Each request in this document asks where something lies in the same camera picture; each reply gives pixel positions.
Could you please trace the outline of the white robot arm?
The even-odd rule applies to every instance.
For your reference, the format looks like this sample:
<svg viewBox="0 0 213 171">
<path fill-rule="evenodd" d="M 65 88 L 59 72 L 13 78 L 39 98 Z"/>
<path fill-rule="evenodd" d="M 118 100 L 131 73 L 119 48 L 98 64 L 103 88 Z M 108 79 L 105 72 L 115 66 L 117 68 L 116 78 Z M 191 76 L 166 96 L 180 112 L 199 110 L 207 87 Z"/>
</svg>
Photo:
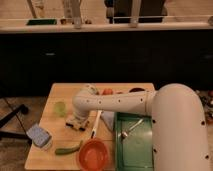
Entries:
<svg viewBox="0 0 213 171">
<path fill-rule="evenodd" d="M 157 91 L 99 95 L 84 85 L 72 98 L 67 123 L 86 126 L 93 110 L 139 114 L 152 119 L 154 171 L 211 171 L 204 109 L 199 96 L 183 84 L 168 84 Z"/>
</svg>

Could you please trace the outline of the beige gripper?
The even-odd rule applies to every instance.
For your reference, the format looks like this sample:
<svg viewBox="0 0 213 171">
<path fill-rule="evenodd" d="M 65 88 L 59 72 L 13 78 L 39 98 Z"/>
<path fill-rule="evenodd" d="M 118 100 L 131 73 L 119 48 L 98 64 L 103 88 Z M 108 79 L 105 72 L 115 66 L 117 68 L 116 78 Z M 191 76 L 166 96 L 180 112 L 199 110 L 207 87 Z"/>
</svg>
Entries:
<svg viewBox="0 0 213 171">
<path fill-rule="evenodd" d="M 70 123 L 70 124 L 83 124 L 83 123 L 88 123 L 88 118 L 87 117 L 79 117 L 79 116 L 75 116 L 75 115 L 68 115 L 66 118 L 66 123 Z"/>
</svg>

